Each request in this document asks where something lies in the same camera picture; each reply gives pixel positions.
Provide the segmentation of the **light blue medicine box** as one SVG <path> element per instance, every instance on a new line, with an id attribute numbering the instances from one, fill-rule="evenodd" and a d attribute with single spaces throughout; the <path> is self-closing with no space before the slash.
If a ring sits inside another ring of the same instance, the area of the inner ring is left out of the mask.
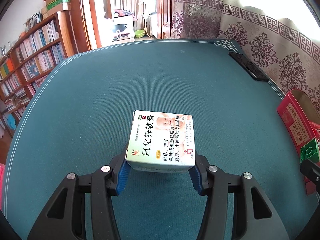
<path id="1" fill-rule="evenodd" d="M 134 111 L 126 161 L 138 171 L 180 173 L 195 166 L 193 117 Z"/>

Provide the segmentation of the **wooden door frame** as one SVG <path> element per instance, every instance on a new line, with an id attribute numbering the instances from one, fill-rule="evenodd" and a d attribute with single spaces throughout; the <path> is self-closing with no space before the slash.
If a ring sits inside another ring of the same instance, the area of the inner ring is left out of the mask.
<path id="1" fill-rule="evenodd" d="M 82 53 L 110 45 L 108 27 L 110 0 L 71 0 L 69 32 L 74 53 Z"/>

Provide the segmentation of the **wooden bookshelf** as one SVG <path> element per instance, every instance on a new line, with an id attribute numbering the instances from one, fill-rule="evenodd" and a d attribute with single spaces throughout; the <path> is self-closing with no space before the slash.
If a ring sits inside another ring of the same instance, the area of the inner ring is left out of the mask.
<path id="1" fill-rule="evenodd" d="M 12 134 L 53 69 L 76 53 L 71 14 L 58 11 L 32 27 L 1 59 L 1 124 Z"/>

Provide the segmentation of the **black smartphone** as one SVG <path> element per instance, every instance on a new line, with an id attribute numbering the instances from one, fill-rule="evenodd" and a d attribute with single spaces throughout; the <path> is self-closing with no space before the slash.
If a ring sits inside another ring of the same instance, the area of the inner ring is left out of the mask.
<path id="1" fill-rule="evenodd" d="M 244 70 L 256 81 L 268 82 L 268 77 L 264 72 L 255 65 L 250 59 L 245 57 L 245 55 L 235 52 L 229 52 L 229 56 L 233 58 Z"/>

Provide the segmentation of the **green felt table mat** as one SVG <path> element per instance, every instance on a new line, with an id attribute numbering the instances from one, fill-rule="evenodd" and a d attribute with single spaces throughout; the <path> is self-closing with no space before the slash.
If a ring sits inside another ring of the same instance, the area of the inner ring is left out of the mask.
<path id="1" fill-rule="evenodd" d="M 291 239 L 316 206 L 277 107 L 282 91 L 253 80 L 230 41 L 153 40 L 75 55 L 29 102 L 10 145 L 3 212 L 26 239 L 61 180 L 108 164 L 129 140 L 135 110 L 190 114 L 198 154 L 227 173 L 250 172 Z"/>

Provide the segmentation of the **green bowl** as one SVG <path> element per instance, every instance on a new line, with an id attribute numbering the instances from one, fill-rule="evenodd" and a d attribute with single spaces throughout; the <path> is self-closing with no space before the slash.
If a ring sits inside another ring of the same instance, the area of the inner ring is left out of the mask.
<path id="1" fill-rule="evenodd" d="M 135 31 L 135 38 L 142 38 L 145 35 L 145 30 L 144 29 L 139 29 Z"/>

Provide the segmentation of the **green pink toy brick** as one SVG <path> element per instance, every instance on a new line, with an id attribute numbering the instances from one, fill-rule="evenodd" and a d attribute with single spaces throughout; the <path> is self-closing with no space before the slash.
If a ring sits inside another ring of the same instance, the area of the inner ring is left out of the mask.
<path id="1" fill-rule="evenodd" d="M 300 149 L 300 162 L 306 159 L 313 163 L 319 163 L 319 145 L 316 138 L 311 139 Z"/>

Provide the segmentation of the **red tin box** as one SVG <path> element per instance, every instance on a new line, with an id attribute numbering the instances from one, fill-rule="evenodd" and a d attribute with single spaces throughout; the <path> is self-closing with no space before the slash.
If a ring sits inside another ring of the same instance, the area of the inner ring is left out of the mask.
<path id="1" fill-rule="evenodd" d="M 300 159 L 300 149 L 311 139 L 316 138 L 319 145 L 319 113 L 300 89 L 289 91 L 277 107 Z"/>

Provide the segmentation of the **patterned lace curtain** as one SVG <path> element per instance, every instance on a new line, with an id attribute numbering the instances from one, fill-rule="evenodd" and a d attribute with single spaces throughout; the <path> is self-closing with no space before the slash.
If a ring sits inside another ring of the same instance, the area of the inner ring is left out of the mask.
<path id="1" fill-rule="evenodd" d="M 319 25 L 303 0 L 174 0 L 171 36 L 235 40 L 283 93 L 319 107 Z"/>

